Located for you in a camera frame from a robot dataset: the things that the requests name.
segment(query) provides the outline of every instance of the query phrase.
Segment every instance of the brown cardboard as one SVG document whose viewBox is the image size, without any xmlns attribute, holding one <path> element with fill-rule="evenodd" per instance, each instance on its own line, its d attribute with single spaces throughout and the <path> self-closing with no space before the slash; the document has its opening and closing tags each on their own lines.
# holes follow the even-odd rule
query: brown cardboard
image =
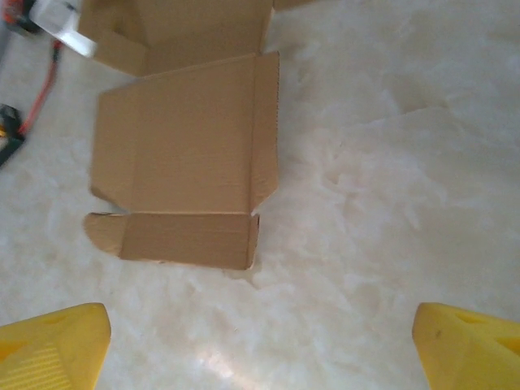
<svg viewBox="0 0 520 390">
<path fill-rule="evenodd" d="M 260 54 L 274 9 L 309 0 L 84 0 L 94 58 L 134 76 Z"/>
<path fill-rule="evenodd" d="M 92 242 L 128 260 L 249 268 L 254 209 L 278 185 L 278 74 L 277 53 L 251 54 L 102 94 L 92 192 L 128 213 L 88 215 Z"/>
</svg>

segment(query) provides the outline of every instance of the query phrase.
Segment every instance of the red cable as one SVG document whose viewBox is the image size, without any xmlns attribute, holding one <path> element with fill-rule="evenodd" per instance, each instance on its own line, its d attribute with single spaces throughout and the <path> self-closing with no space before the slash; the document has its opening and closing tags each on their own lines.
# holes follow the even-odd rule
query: red cable
<svg viewBox="0 0 520 390">
<path fill-rule="evenodd" d="M 7 24 L 16 24 L 23 12 L 23 0 L 3 0 L 3 19 Z"/>
<path fill-rule="evenodd" d="M 52 62 L 50 64 L 49 71 L 47 72 L 47 78 L 45 79 L 45 83 L 43 84 L 43 88 L 41 89 L 40 94 L 38 95 L 36 101 L 32 105 L 31 110 L 29 111 L 27 119 L 19 128 L 18 133 L 21 135 L 27 134 L 29 129 L 33 126 L 34 121 L 40 113 L 40 109 L 43 107 L 43 104 L 45 103 L 50 89 L 54 85 L 54 81 L 56 80 L 56 71 L 58 70 L 59 51 L 61 47 L 62 42 L 54 41 L 52 46 Z"/>
</svg>

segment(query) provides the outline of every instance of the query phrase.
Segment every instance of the cardboard flap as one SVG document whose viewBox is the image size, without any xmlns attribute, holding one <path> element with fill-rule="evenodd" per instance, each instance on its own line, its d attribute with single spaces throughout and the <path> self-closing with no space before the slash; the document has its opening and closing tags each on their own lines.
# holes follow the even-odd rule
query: cardboard flap
<svg viewBox="0 0 520 390">
<path fill-rule="evenodd" d="M 100 63 L 114 67 L 132 76 L 141 76 L 148 53 L 146 46 L 105 29 L 97 39 L 94 58 Z"/>
<path fill-rule="evenodd" d="M 277 11 L 287 10 L 289 8 L 302 6 L 313 1 L 315 0 L 275 0 L 275 9 Z"/>
<path fill-rule="evenodd" d="M 251 210 L 278 188 L 278 53 L 258 57 L 255 67 L 251 153 Z"/>
<path fill-rule="evenodd" d="M 144 76 L 259 54 L 265 23 L 261 19 L 234 21 L 159 43 L 149 50 Z"/>
<path fill-rule="evenodd" d="M 272 8 L 272 0 L 134 0 L 134 3 L 150 46 L 190 34 L 215 31 L 236 22 L 256 24 L 266 18 Z M 249 40 L 250 37 L 233 39 Z M 197 49 L 206 48 L 210 49 L 208 45 Z"/>
<path fill-rule="evenodd" d="M 84 218 L 83 228 L 100 250 L 119 256 L 127 221 L 128 216 L 124 215 L 89 214 Z"/>
<path fill-rule="evenodd" d="M 249 268 L 247 214 L 132 214 L 120 257 Z"/>
<path fill-rule="evenodd" d="M 145 30 L 134 1 L 83 0 L 78 32 L 98 42 L 105 31 L 146 44 Z"/>
<path fill-rule="evenodd" d="M 124 89 L 140 97 L 112 111 L 118 128 L 139 129 L 132 211 L 249 213 L 254 64 L 254 56 L 212 63 Z M 128 111 L 138 121 L 127 124 Z"/>
<path fill-rule="evenodd" d="M 124 209 L 132 205 L 137 131 L 141 130 L 136 126 L 138 102 L 133 91 L 125 93 L 123 89 L 103 93 L 98 101 L 91 190 L 95 196 Z"/>
</svg>

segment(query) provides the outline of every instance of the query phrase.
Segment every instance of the white object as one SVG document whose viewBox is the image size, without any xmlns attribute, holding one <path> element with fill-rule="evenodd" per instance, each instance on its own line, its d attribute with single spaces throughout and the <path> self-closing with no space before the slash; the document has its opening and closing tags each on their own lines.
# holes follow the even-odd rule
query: white object
<svg viewBox="0 0 520 390">
<path fill-rule="evenodd" d="M 37 0 L 31 10 L 31 20 L 79 54 L 92 57 L 96 43 L 77 32 L 80 16 L 77 4 L 73 3 Z"/>
</svg>

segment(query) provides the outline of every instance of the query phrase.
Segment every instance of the cardboard box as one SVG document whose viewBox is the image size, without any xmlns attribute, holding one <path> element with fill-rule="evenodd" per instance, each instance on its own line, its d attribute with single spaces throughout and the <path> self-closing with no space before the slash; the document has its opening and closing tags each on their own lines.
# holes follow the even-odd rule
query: cardboard box
<svg viewBox="0 0 520 390">
<path fill-rule="evenodd" d="M 84 0 L 94 58 L 134 76 L 260 54 L 274 9 L 309 0 Z"/>
<path fill-rule="evenodd" d="M 277 188 L 274 9 L 309 0 L 84 0 L 94 58 L 146 76 L 99 98 L 92 192 L 126 210 L 84 228 L 128 260 L 244 270 Z"/>
<path fill-rule="evenodd" d="M 244 270 L 254 209 L 277 188 L 277 53 L 171 71 L 102 94 L 90 214 L 100 249 L 128 260 Z"/>
</svg>

